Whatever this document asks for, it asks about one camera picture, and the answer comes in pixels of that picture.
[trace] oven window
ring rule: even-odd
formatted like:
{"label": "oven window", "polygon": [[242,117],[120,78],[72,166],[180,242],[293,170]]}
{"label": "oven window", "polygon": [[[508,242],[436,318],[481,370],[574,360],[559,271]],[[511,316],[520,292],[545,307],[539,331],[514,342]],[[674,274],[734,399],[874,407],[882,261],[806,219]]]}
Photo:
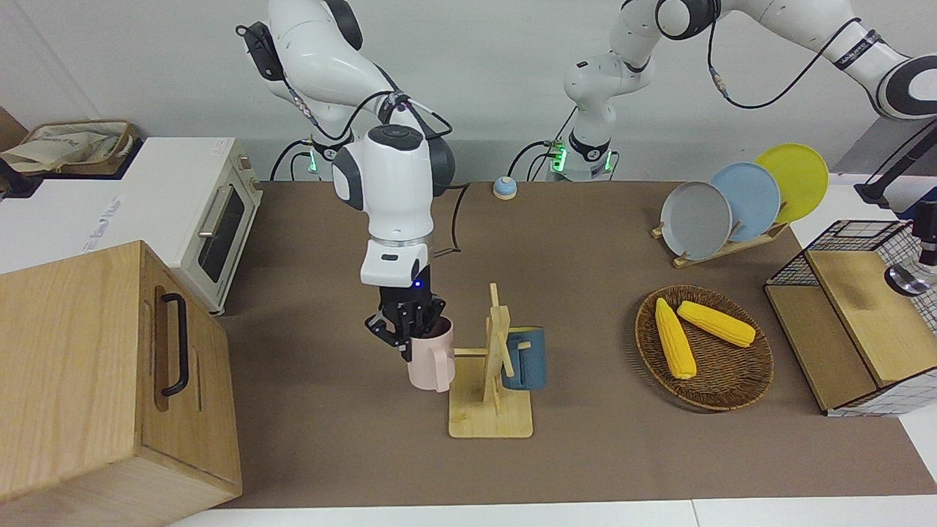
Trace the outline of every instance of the oven window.
{"label": "oven window", "polygon": [[221,278],[221,271],[224,269],[228,253],[231,252],[231,246],[234,244],[237,228],[241,224],[241,218],[244,217],[244,201],[238,195],[237,190],[233,189],[233,185],[229,187],[232,187],[231,200],[228,201],[228,207],[221,217],[218,230],[214,237],[205,240],[199,254],[199,266],[214,283],[218,283],[218,279]]}

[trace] yellow plate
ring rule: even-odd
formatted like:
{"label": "yellow plate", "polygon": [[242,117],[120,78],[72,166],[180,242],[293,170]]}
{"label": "yellow plate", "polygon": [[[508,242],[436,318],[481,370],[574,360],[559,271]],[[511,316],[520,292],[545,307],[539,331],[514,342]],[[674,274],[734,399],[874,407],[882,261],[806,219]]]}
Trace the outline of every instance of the yellow plate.
{"label": "yellow plate", "polygon": [[789,223],[813,212],[826,196],[829,170],[816,150],[805,144],[786,143],[768,148],[756,163],[774,176],[781,190],[778,223]]}

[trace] round button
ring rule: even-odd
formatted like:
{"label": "round button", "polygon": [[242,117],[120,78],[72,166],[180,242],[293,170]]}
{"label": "round button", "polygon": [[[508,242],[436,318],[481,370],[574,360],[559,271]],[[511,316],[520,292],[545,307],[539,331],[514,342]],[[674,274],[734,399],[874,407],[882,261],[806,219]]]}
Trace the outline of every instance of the round button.
{"label": "round button", "polygon": [[393,128],[387,127],[382,131],[384,132],[384,135],[388,137],[406,137],[407,134],[409,134],[409,130],[407,130],[406,128],[398,128],[398,127],[393,127]]}
{"label": "round button", "polygon": [[423,134],[402,125],[378,125],[367,132],[367,137],[377,144],[403,151],[416,150],[423,142]]}

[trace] green indicator light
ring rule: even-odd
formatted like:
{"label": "green indicator light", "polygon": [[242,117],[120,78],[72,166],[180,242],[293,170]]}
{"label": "green indicator light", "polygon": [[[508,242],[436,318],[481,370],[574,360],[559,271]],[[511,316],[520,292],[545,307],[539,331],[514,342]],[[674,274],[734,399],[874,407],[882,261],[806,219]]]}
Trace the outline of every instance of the green indicator light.
{"label": "green indicator light", "polygon": [[557,145],[557,152],[553,154],[553,172],[562,173],[566,168],[566,147],[562,143]]}

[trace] bag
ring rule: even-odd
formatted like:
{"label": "bag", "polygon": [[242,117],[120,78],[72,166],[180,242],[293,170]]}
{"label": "bag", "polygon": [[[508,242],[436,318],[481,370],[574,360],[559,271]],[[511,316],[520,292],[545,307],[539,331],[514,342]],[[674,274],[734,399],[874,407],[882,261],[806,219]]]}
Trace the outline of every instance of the bag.
{"label": "bag", "polygon": [[53,123],[34,129],[0,158],[23,175],[113,174],[136,137],[127,121]]}

